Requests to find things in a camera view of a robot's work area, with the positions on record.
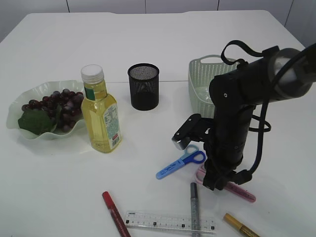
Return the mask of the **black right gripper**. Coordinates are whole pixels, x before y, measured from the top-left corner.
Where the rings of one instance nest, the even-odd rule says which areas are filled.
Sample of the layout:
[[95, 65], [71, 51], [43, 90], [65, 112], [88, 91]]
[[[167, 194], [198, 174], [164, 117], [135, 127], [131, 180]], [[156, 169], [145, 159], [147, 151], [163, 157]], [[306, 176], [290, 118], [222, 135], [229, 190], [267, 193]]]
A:
[[205, 143], [208, 159], [203, 185], [211, 190], [222, 190], [228, 182], [238, 185], [249, 182], [252, 174], [244, 169], [235, 169], [243, 160], [243, 150], [249, 130], [249, 123], [216, 123], [209, 143]]

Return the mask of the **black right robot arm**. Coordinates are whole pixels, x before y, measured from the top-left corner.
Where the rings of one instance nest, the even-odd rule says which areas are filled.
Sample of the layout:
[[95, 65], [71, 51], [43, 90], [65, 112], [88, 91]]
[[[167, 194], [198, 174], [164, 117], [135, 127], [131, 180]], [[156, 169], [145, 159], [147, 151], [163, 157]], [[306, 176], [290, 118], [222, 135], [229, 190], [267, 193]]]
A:
[[[232, 44], [257, 60], [248, 63], [238, 59], [234, 71], [215, 76], [210, 83], [215, 112], [209, 140], [205, 142], [208, 160], [203, 185], [211, 190], [222, 190], [228, 182], [240, 185], [252, 179], [262, 158], [268, 105], [304, 96], [316, 80], [315, 45], [301, 51], [274, 46], [255, 52], [239, 40]], [[255, 161], [250, 169], [236, 172], [243, 159], [253, 111], [258, 105], [261, 112], [256, 129]]]

